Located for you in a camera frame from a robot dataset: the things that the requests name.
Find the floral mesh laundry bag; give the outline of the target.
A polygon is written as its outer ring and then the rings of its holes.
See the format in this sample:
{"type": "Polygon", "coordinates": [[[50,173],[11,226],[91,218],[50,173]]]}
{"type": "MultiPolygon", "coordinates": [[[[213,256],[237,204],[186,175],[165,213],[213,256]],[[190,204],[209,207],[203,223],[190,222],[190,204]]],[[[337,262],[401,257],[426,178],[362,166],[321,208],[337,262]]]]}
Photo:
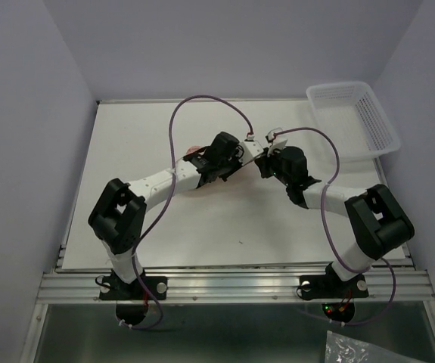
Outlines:
{"type": "Polygon", "coordinates": [[[194,153],[201,153],[201,149],[202,149],[201,146],[197,146],[197,145],[192,146],[192,147],[190,147],[189,149],[186,150],[185,156],[191,155],[191,154],[194,154],[194,153]]]}

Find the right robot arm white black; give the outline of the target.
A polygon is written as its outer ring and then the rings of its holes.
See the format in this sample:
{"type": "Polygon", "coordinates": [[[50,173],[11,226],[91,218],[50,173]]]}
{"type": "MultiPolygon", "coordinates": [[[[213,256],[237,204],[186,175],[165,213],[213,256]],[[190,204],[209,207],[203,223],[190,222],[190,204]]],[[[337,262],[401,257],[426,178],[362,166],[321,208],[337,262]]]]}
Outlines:
{"type": "Polygon", "coordinates": [[[336,260],[323,277],[325,290],[340,295],[350,280],[367,271],[374,262],[415,236],[415,228],[386,185],[370,188],[332,186],[313,178],[304,152],[298,147],[265,152],[256,160],[262,178],[274,177],[284,186],[290,201],[304,209],[317,209],[325,236],[336,260]],[[326,213],[347,217],[355,241],[338,253],[331,240],[326,213]]]}

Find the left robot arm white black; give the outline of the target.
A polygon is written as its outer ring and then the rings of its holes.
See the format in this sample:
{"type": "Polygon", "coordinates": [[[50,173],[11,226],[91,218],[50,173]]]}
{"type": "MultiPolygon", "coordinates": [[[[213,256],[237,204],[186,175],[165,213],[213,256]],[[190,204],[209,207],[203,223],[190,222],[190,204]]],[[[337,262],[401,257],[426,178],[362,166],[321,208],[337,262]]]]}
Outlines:
{"type": "Polygon", "coordinates": [[[220,132],[211,145],[177,160],[174,167],[137,181],[115,178],[106,184],[88,224],[102,241],[119,278],[117,289],[125,297],[134,298],[143,291],[143,268],[135,248],[146,235],[142,231],[146,213],[161,203],[165,212],[175,195],[228,178],[242,167],[243,155],[242,143],[220,132]]]}

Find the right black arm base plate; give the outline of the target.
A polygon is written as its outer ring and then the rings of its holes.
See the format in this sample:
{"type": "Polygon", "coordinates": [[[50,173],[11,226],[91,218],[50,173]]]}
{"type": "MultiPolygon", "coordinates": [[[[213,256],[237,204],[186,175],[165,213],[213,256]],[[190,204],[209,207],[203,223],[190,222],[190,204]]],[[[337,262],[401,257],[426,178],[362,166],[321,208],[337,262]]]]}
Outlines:
{"type": "Polygon", "coordinates": [[[369,297],[364,275],[357,275],[349,281],[342,281],[332,275],[302,275],[296,292],[298,297],[305,301],[342,299],[350,296],[358,299],[369,297]]]}

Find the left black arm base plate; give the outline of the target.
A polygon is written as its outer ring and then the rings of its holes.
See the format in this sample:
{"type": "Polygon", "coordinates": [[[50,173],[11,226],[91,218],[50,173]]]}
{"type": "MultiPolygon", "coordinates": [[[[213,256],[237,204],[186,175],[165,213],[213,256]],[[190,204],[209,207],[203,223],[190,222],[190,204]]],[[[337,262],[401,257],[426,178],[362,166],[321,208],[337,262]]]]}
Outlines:
{"type": "MultiPolygon", "coordinates": [[[[141,279],[157,300],[166,299],[167,277],[143,275],[141,279]]],[[[97,276],[95,283],[100,289],[99,299],[103,301],[143,300],[144,298],[150,298],[148,292],[141,286],[138,280],[127,284],[113,272],[110,275],[97,276]]]]}

